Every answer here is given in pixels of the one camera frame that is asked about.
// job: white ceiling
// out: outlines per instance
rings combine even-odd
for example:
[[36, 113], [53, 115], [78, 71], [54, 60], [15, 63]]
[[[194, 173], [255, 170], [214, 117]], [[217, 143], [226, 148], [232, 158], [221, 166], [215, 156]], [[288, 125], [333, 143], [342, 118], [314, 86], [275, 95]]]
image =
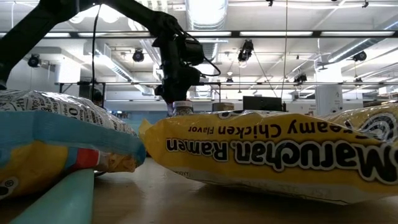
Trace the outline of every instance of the white ceiling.
[[[330, 0], [289, 0], [287, 10], [287, 28], [288, 30], [372, 30], [379, 24], [388, 20], [392, 16], [398, 14], [398, 7], [372, 7], [373, 4], [387, 4], [398, 6], [398, 1], [389, 0], [372, 0], [369, 7], [363, 9], [360, 5], [364, 0], [347, 0], [343, 4], [349, 7], [341, 9], [321, 9], [320, 7], [337, 6], [341, 1], [332, 2]], [[187, 26], [187, 17], [185, 11], [175, 11], [172, 8], [184, 6], [184, 0], [167, 1], [169, 5], [169, 13], [175, 16], [182, 27]], [[268, 7], [265, 0], [248, 1], [248, 0], [229, 0], [229, 7], [227, 12], [227, 19], [225, 30], [284, 30], [286, 28], [286, 8], [283, 7], [286, 2], [284, 0], [275, 0], [273, 7]], [[307, 9], [296, 9], [293, 7], [309, 7]], [[11, 28], [11, 9], [12, 1], [4, 2], [0, 0], [0, 32], [7, 31]], [[16, 4], [14, 6], [14, 23], [18, 23], [32, 7]], [[93, 28], [93, 18], [86, 18], [80, 24], [72, 24], [64, 22], [54, 28], [53, 31], [91, 31]], [[101, 19], [98, 22], [98, 32], [104, 30], [130, 30], [127, 19], [120, 18], [113, 24], [108, 24]], [[235, 52], [242, 46], [244, 39], [225, 39], [226, 44], [221, 44], [217, 62], [218, 67], [222, 72], [221, 81], [225, 80], [228, 71], [233, 72], [234, 78], [241, 75], [242, 82], [264, 81], [260, 80], [264, 77], [263, 71], [273, 82], [278, 82], [282, 79], [282, 74], [285, 71], [288, 74], [294, 68], [304, 62], [306, 58], [316, 54], [318, 50], [317, 39], [288, 39], [287, 40], [287, 57], [286, 65], [284, 65], [284, 51], [285, 39], [253, 39], [255, 52], [257, 58], [253, 55], [246, 68], [240, 68], [237, 63]], [[90, 62], [90, 58], [84, 57], [81, 53], [81, 46], [85, 40], [42, 40], [39, 46], [57, 46], [70, 52], [76, 57], [84, 60], [86, 63]], [[332, 53], [346, 44], [354, 41], [354, 39], [320, 39], [321, 53]], [[124, 65], [138, 80], [155, 81], [152, 73], [153, 62], [147, 56], [141, 63], [134, 63], [132, 61], [132, 54], [135, 48], [142, 47], [137, 39], [106, 39], [100, 40], [101, 44], [108, 44], [113, 50], [113, 58]], [[358, 75], [368, 73], [386, 65], [397, 62], [398, 52], [392, 52], [385, 57], [370, 60], [389, 50], [398, 48], [398, 39], [388, 39], [379, 44], [376, 44], [366, 50], [368, 59], [361, 63], [357, 63], [356, 73]], [[127, 56], [122, 57], [121, 53], [126, 53]], [[105, 77], [107, 80], [114, 77], [114, 73], [105, 66], [97, 66], [98, 74]], [[355, 75], [353, 69], [353, 62], [344, 62], [342, 69], [343, 77], [351, 81]], [[312, 79], [313, 69], [306, 71], [308, 79]], [[382, 80], [388, 76], [398, 76], [398, 72], [389, 72], [372, 77], [368, 81]]]

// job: wooden table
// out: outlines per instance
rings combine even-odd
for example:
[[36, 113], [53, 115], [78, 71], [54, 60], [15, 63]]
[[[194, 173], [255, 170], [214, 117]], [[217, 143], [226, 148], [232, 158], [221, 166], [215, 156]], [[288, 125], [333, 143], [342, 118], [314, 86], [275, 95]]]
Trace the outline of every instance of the wooden table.
[[[36, 197], [0, 202], [0, 223]], [[147, 159], [95, 181], [93, 223], [398, 223], [398, 197], [339, 206], [253, 194], [185, 179]]]

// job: yellow ramen package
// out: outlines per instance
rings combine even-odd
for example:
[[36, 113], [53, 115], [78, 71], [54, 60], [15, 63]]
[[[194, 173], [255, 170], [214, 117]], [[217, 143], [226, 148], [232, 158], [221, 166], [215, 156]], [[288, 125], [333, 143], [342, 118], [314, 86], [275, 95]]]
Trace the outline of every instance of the yellow ramen package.
[[196, 114], [143, 122], [140, 135], [186, 178], [344, 205], [398, 194], [397, 109]]

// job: desk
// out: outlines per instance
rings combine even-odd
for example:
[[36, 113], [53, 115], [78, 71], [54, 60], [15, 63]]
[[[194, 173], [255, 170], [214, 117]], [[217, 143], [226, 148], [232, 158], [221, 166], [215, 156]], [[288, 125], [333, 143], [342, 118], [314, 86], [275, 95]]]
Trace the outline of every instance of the desk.
[[[147, 159], [135, 173], [95, 180], [93, 223], [398, 223], [398, 197], [339, 206], [185, 179]], [[37, 196], [0, 202], [7, 223]]]

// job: ceiling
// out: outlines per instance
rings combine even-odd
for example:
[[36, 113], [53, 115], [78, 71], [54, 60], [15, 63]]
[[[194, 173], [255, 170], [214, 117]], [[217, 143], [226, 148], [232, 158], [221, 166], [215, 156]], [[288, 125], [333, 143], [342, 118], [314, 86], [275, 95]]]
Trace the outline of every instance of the ceiling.
[[[0, 32], [11, 28], [12, 20], [17, 24], [35, 6], [36, 1], [0, 0]], [[367, 8], [362, 8], [364, 0], [275, 0], [272, 7], [268, 7], [265, 0], [229, 0], [228, 11], [224, 30], [374, 30], [384, 21], [398, 15], [398, 1], [372, 0]], [[167, 12], [175, 16], [183, 28], [187, 28], [187, 16], [183, 0], [167, 1]], [[79, 24], [64, 22], [57, 25], [53, 32], [92, 31], [93, 18], [85, 18]], [[131, 30], [127, 18], [121, 17], [110, 24], [100, 19], [97, 32], [110, 30]], [[80, 60], [83, 66], [90, 69], [90, 57], [81, 52], [86, 40], [42, 40], [38, 46], [60, 47]], [[221, 76], [215, 80], [226, 80], [227, 72], [232, 72], [235, 82], [264, 82], [266, 77], [271, 82], [283, 80], [283, 74], [292, 78], [297, 71], [292, 72], [299, 65], [306, 62], [305, 73], [308, 80], [313, 80], [315, 70], [313, 60], [321, 53], [327, 55], [346, 46], [354, 39], [328, 38], [328, 39], [253, 39], [255, 54], [248, 60], [245, 68], [240, 68], [236, 52], [242, 46], [244, 39], [222, 39], [227, 43], [220, 44], [216, 58]], [[138, 39], [101, 39], [98, 44], [107, 44], [111, 49], [112, 58], [125, 67], [136, 80], [143, 82], [157, 81], [152, 74], [154, 63], [145, 54], [143, 62], [134, 62], [132, 53], [134, 49], [142, 48]], [[368, 59], [356, 63], [350, 60], [341, 62], [344, 80], [352, 82], [354, 76], [366, 74], [392, 65], [398, 58], [398, 39], [386, 39], [366, 49]], [[98, 65], [98, 78], [106, 81], [117, 81], [116, 75], [106, 66]], [[398, 77], [398, 69], [389, 70], [366, 79], [367, 82], [379, 82], [387, 78]]]

